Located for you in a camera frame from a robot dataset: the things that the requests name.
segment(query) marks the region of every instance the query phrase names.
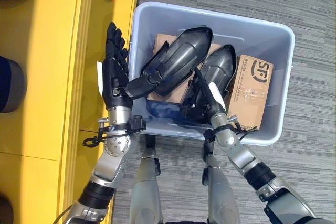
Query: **cable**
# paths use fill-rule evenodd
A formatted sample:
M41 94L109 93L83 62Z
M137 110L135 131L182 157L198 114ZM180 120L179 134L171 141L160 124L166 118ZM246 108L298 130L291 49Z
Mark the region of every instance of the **cable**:
M65 209L59 216L57 216L57 218L55 219L54 223L52 224L57 224L59 222L59 220L62 218L62 216L70 210L70 208L72 207L72 205L70 205L67 209Z

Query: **brown cardboard box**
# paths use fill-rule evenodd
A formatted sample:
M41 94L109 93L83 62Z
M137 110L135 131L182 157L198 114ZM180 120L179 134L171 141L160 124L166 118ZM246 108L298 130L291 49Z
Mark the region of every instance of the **brown cardboard box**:
M172 35L157 34L155 38L153 55L157 53L157 51L162 47L163 43L167 41L169 44L171 44L176 38L177 38L176 36ZM215 50L217 50L220 47L221 45L212 43L208 55L212 54ZM155 92L152 92L147 96L147 99L151 101L163 101L163 102L181 104L184 100L185 95L187 94L190 81L193 79L193 77L194 74L192 74L187 80L178 85L176 89L174 89L170 94L166 95L165 97L162 97L156 94Z
M243 129L260 128L267 99L273 64L241 55L231 96L228 116L237 115Z

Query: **yellow surface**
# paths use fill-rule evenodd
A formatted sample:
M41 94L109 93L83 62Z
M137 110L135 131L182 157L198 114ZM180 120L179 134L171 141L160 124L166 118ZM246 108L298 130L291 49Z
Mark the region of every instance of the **yellow surface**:
M59 162L1 153L0 164L0 188L13 205L14 223L52 223Z
M105 113L96 61L109 21L128 45L136 1L0 0L0 54L28 77L23 104L0 114L0 193L15 224L52 223L87 183L102 146L82 147L93 133L79 129L96 131Z
M0 152L61 159L76 1L0 0L0 52L28 77L23 105L0 115Z

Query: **plastic storage bin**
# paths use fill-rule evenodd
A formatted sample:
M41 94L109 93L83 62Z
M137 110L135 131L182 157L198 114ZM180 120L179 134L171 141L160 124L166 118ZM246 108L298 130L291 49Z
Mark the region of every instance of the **plastic storage bin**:
M133 16L129 56L130 80L140 76L141 68L152 57L157 33L177 36L183 30L206 25L213 30L214 43L232 44L237 55L246 54L274 64L260 131L242 140L245 144L270 145L281 135L295 36L282 24L211 12L184 6L146 2ZM134 100L132 113L147 121L145 134L204 139L203 125L176 123L158 118L147 110L145 98Z

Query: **robotic hand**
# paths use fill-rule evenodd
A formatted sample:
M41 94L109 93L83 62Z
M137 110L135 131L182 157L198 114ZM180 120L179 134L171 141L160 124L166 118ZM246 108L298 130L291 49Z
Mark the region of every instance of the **robotic hand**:
M227 118L224 109L212 96L201 72L197 69L195 72L207 103L203 107L203 113L213 127L213 130L204 133L205 151L211 153L213 143L217 140L231 163L256 190L259 199L267 202L264 211L272 224L331 224L327 220L316 218L307 202L293 188L276 176L249 147L240 143L230 124L234 121L237 123L237 117Z

